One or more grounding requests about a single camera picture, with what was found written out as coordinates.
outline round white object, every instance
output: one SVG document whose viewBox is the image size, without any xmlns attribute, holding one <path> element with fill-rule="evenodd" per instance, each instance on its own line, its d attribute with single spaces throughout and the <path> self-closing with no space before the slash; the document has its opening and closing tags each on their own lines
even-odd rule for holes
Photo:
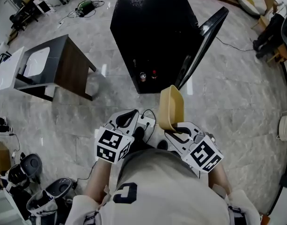
<svg viewBox="0 0 287 225">
<path fill-rule="evenodd" d="M 248 0 L 238 0 L 238 2 L 251 15 L 264 15 L 267 10 L 265 0 L 252 0 L 253 4 Z"/>
<path fill-rule="evenodd" d="M 280 119 L 279 136 L 282 141 L 287 141 L 287 116 Z"/>
</svg>

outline electrical cord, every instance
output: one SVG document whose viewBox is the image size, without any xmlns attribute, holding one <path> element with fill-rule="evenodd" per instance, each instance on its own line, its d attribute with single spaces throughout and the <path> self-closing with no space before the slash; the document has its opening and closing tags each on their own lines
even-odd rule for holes
<svg viewBox="0 0 287 225">
<path fill-rule="evenodd" d="M 226 45 L 226 46 L 231 46 L 231 47 L 233 47 L 233 48 L 235 48 L 235 49 L 237 49 L 237 50 L 239 50 L 239 51 L 241 51 L 241 52 L 253 51 L 253 49 L 241 50 L 241 49 L 239 49 L 239 48 L 237 48 L 237 47 L 234 47 L 234 46 L 231 45 L 231 44 L 227 44 L 227 43 L 222 42 L 222 41 L 220 40 L 220 38 L 218 38 L 218 37 L 215 37 L 215 38 L 217 38 L 222 44 L 224 44 L 224 45 Z"/>
<path fill-rule="evenodd" d="M 78 181 L 79 181 L 79 180 L 88 180 L 88 179 L 90 178 L 90 176 L 91 176 L 92 170 L 93 170 L 93 168 L 95 167 L 95 165 L 96 165 L 96 162 L 95 162 L 95 163 L 93 164 L 93 166 L 91 167 L 91 171 L 90 171 L 88 177 L 87 177 L 87 178 L 77 178 L 76 184 L 78 184 Z"/>
<path fill-rule="evenodd" d="M 144 118 L 144 113 L 145 113 L 146 111 L 151 111 L 151 113 L 153 114 L 153 116 L 154 116 L 154 118 L 155 118 L 155 124 L 154 124 L 153 131 L 152 131 L 151 135 L 149 136 L 148 140 L 145 142 L 145 143 L 147 144 L 147 142 L 151 139 L 151 137 L 152 137 L 152 135 L 153 135 L 153 133 L 154 133 L 154 131 L 155 131 L 157 119 L 156 119 L 156 116 L 155 116 L 154 112 L 153 112 L 152 110 L 150 110 L 150 109 L 146 109 L 146 110 L 143 112 L 143 114 L 142 114 L 142 116 L 141 116 L 141 119 Z"/>
<path fill-rule="evenodd" d="M 90 15 L 90 16 L 84 16 L 85 18 L 89 18 L 89 17 L 92 17 L 94 14 L 96 14 L 96 8 L 99 8 L 99 7 L 101 7 L 102 5 L 104 5 L 105 4 L 105 2 L 104 1 L 101 1 L 101 0 L 96 0 L 96 1 L 92 1 L 92 4 L 93 4 L 93 6 L 94 6 L 94 9 L 93 9 L 93 11 L 95 12 L 95 13 L 93 13 L 92 15 Z M 80 15 L 82 14 L 82 8 L 81 9 L 79 9 L 79 8 L 76 8 L 75 10 L 73 10 L 73 11 L 70 11 L 68 14 L 67 14 L 67 16 L 65 16 L 64 18 L 62 18 L 58 23 L 61 23 L 61 21 L 63 20 L 63 19 L 65 19 L 65 18 L 76 18 L 76 17 L 80 17 Z"/>
<path fill-rule="evenodd" d="M 13 152 L 18 152 L 21 149 L 21 144 L 20 140 L 18 139 L 17 135 L 15 133 L 10 133 L 10 134 L 0 134 L 0 136 L 16 136 L 16 139 L 18 141 L 18 150 L 14 149 Z"/>
<path fill-rule="evenodd" d="M 149 126 L 149 122 L 147 122 L 147 127 L 144 129 L 144 131 L 146 131 L 146 130 L 147 130 L 148 126 Z"/>
</svg>

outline white t-shirt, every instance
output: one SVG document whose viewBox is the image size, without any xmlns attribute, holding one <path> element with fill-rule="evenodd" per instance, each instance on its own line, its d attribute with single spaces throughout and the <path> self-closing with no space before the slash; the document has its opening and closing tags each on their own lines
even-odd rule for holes
<svg viewBox="0 0 287 225">
<path fill-rule="evenodd" d="M 285 16 L 287 15 L 287 0 L 275 0 L 275 1 L 278 3 L 276 13 L 285 18 Z M 271 20 L 273 16 L 274 14 L 272 13 L 272 10 L 271 10 L 268 16 L 268 19 Z"/>
<path fill-rule="evenodd" d="M 247 224 L 260 225 L 243 191 L 229 199 L 246 213 Z M 229 225 L 230 218 L 225 200 L 201 183 L 186 163 L 170 152 L 150 149 L 128 161 L 106 204 L 99 206 L 85 195 L 74 197 L 66 225 L 83 224 Z"/>
</svg>

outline brown wooden table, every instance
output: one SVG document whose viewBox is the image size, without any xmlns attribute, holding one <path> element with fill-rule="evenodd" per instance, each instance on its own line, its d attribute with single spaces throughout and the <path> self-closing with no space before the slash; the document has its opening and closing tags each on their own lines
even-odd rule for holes
<svg viewBox="0 0 287 225">
<path fill-rule="evenodd" d="M 74 44 L 64 35 L 28 50 L 23 57 L 28 57 L 41 49 L 50 48 L 48 59 L 42 73 L 24 77 L 18 74 L 17 79 L 21 82 L 15 85 L 15 89 L 21 90 L 33 96 L 52 101 L 52 97 L 45 95 L 45 88 L 50 85 L 57 85 L 72 93 L 92 101 L 92 96 L 85 92 L 88 69 L 96 71 L 96 67 Z"/>
</svg>

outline marble floor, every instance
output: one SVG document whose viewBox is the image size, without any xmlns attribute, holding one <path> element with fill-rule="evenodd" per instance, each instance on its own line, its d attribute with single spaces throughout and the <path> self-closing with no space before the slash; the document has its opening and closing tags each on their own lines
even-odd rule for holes
<svg viewBox="0 0 287 225">
<path fill-rule="evenodd" d="M 63 176 L 86 178 L 95 161 L 94 130 L 109 116 L 125 108 L 157 112 L 159 94 L 139 95 L 128 75 L 110 31 L 116 0 L 103 0 L 90 18 L 58 21 L 83 0 L 71 0 L 57 12 L 41 16 L 11 44 L 32 48 L 44 41 L 69 34 L 99 69 L 88 76 L 87 92 L 92 102 L 57 88 L 54 101 L 47 102 L 19 91 L 0 92 L 0 116 L 8 116 L 18 135 L 22 152 L 37 153 L 43 162 L 42 187 Z M 251 49 L 257 33 L 256 20 L 238 7 L 217 0 L 188 0 L 201 25 L 219 8 L 229 14 L 217 37 L 240 49 Z M 185 119 L 216 137 L 223 164 L 234 189 L 245 191 L 256 208 L 267 212 L 278 190 L 287 162 L 287 142 L 277 140 L 280 113 L 287 110 L 287 86 L 281 66 L 258 60 L 254 51 L 241 52 L 217 39 L 192 78 L 181 90 Z M 164 138 L 156 126 L 151 145 Z M 1 136 L 12 153 L 15 136 Z M 111 171 L 114 189 L 119 167 Z M 78 192 L 86 186 L 79 182 Z"/>
</svg>

